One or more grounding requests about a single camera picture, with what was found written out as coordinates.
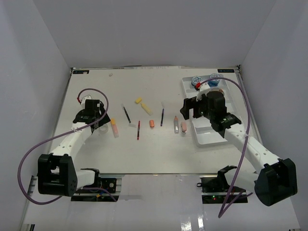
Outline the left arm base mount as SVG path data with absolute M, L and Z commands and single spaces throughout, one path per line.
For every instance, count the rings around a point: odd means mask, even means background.
M 93 185 L 78 189 L 71 202 L 117 202 L 121 192 L 122 178 L 100 175 Z

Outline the clear tape roll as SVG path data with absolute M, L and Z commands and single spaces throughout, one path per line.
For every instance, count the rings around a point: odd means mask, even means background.
M 108 130 L 109 130 L 109 127 L 108 127 L 108 125 L 107 125 L 107 124 L 105 124 L 105 125 L 103 125 L 103 126 L 99 127 L 99 131 L 100 131 L 100 133 L 107 133 L 107 132 L 108 132 Z

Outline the yellow white highlighter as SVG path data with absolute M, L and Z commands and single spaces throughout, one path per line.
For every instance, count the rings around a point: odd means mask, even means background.
M 141 107 L 148 115 L 153 115 L 152 110 L 145 103 L 141 103 Z

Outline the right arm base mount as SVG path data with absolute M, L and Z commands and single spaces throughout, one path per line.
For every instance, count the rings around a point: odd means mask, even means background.
M 200 182 L 196 184 L 196 187 L 201 189 L 203 204 L 223 204 L 228 191 L 228 187 L 226 189 L 222 189 L 220 187 L 218 178 L 215 175 L 200 178 Z M 231 190 L 229 198 L 227 199 L 227 204 L 231 202 L 241 191 L 243 191 L 243 193 L 235 201 L 235 203 L 248 203 L 246 190 L 234 186 Z

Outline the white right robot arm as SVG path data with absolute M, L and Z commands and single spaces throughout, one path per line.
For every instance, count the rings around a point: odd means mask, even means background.
M 219 91 L 210 91 L 193 98 L 185 98 L 180 113 L 184 119 L 205 117 L 211 127 L 221 137 L 234 145 L 239 151 L 245 151 L 246 159 L 258 174 L 255 180 L 243 178 L 252 183 L 252 191 L 266 206 L 271 206 L 298 192 L 295 163 L 281 159 L 266 149 L 254 137 L 249 137 L 241 120 L 227 111 L 224 95 Z

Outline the orange pink highlighter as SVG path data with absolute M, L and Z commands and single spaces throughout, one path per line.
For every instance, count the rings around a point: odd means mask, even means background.
M 113 130 L 113 134 L 115 138 L 119 137 L 119 133 L 118 133 L 118 128 L 117 128 L 117 124 L 116 124 L 116 120 L 114 118 L 111 118 L 111 127 Z

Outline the blue tape roll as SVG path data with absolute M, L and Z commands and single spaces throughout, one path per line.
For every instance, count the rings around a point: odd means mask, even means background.
M 209 77 L 208 85 L 210 87 L 217 87 L 220 82 L 221 76 L 217 73 L 212 73 Z
M 191 85 L 195 88 L 196 85 L 200 82 L 202 82 L 203 79 L 201 76 L 193 76 L 192 79 L 191 79 Z

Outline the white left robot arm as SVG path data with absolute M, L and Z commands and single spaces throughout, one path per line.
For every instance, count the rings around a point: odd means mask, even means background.
M 102 180 L 98 177 L 99 170 L 76 170 L 74 160 L 93 132 L 111 120 L 100 100 L 88 98 L 82 105 L 83 109 L 73 120 L 72 133 L 66 135 L 50 154 L 42 154 L 38 159 L 40 194 L 72 197 L 85 186 L 91 192 L 97 192 L 102 186 Z

